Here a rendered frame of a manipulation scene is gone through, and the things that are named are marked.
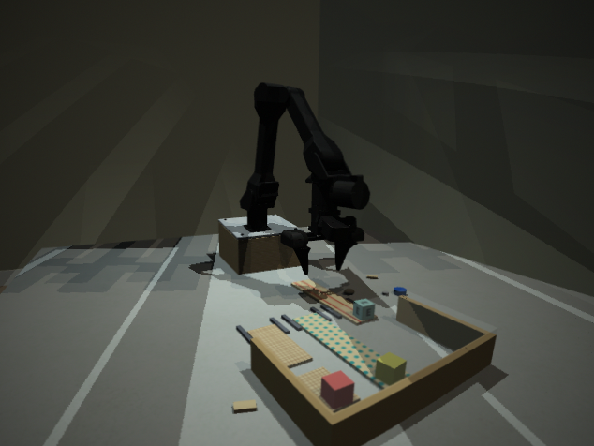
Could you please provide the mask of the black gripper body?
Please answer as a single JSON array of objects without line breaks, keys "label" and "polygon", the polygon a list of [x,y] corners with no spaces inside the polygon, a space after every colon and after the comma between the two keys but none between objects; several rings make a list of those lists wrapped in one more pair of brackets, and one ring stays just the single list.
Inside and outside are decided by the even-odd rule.
[{"label": "black gripper body", "polygon": [[[303,232],[301,230],[283,230],[283,232],[280,235],[280,243],[291,248],[302,248],[307,247],[308,241],[327,240],[322,233],[314,232],[315,220],[317,218],[319,211],[321,216],[341,215],[341,210],[337,210],[336,205],[324,206],[312,204],[311,208],[309,208],[308,211],[308,213],[311,213],[311,226],[308,226],[308,230],[310,230],[311,232]],[[349,234],[349,238],[347,241],[341,241],[349,243],[360,242],[363,240],[364,230],[362,228],[357,227],[354,233]]]}]

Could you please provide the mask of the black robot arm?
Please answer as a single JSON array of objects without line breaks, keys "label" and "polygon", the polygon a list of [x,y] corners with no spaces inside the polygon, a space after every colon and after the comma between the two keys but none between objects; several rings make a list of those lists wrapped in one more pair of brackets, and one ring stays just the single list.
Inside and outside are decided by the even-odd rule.
[{"label": "black robot arm", "polygon": [[[305,180],[312,183],[312,204],[362,210],[370,191],[362,174],[353,175],[342,151],[325,135],[309,107],[304,91],[280,84],[261,83],[254,91],[254,107],[260,117],[255,169],[239,200],[247,210],[249,232],[272,230],[267,226],[267,208],[275,207],[279,183],[273,176],[278,120],[288,110],[304,143],[304,159],[312,172]],[[320,210],[324,211],[324,210]],[[321,216],[315,220],[314,232],[330,242],[347,241],[357,229],[354,216]]]}]

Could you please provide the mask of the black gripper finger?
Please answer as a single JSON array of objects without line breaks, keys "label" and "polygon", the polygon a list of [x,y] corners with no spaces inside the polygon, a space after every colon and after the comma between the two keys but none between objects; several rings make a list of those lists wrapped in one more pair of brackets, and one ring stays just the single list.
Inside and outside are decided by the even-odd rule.
[{"label": "black gripper finger", "polygon": [[308,253],[310,249],[310,247],[293,248],[305,275],[308,275]]},{"label": "black gripper finger", "polygon": [[343,242],[343,241],[335,241],[334,242],[334,249],[335,249],[335,266],[336,266],[336,270],[340,271],[342,268],[342,265],[344,263],[344,260],[349,252],[349,250],[357,245],[357,242]]}]

